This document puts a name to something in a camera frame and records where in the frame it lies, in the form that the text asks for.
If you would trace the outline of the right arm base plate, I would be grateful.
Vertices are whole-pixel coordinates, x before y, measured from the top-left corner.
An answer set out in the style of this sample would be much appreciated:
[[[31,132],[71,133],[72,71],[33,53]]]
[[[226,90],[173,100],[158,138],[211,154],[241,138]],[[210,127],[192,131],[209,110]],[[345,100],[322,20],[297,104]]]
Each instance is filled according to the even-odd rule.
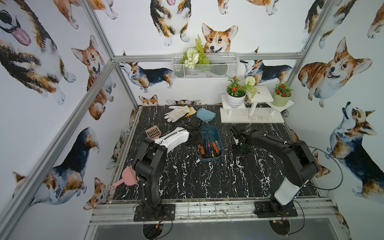
[[[280,203],[275,201],[256,201],[254,202],[254,207],[254,214],[257,215],[258,218],[282,218],[283,216],[298,216],[293,202],[282,206]]]

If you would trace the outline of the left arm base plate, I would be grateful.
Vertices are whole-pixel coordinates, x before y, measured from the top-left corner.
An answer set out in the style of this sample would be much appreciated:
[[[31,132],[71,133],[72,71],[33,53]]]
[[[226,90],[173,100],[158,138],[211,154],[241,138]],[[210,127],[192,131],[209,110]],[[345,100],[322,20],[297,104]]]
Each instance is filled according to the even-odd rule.
[[[134,213],[134,222],[173,221],[175,219],[176,205],[162,204],[156,208],[137,205]]]

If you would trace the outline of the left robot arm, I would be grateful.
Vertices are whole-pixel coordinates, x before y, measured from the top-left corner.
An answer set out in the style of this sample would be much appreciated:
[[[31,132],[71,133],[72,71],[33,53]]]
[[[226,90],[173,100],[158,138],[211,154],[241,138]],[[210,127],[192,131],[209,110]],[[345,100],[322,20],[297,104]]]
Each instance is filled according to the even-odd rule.
[[[167,163],[167,155],[181,144],[196,143],[202,125],[202,120],[193,117],[186,125],[176,127],[165,136],[143,140],[132,162],[135,177],[139,178],[143,190],[141,204],[136,210],[140,220],[154,221],[161,218],[164,210],[159,180]]]

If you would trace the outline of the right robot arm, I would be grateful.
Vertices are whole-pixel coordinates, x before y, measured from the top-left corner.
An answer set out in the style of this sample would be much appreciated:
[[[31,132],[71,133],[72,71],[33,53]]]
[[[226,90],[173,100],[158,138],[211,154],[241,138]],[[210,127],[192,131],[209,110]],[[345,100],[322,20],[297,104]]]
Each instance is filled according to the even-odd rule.
[[[285,178],[270,200],[270,212],[275,215],[281,214],[293,202],[301,188],[320,170],[309,146],[303,141],[283,141],[261,130],[245,130],[239,125],[232,126],[231,133],[241,150],[246,152],[250,146],[254,146],[282,160]]]

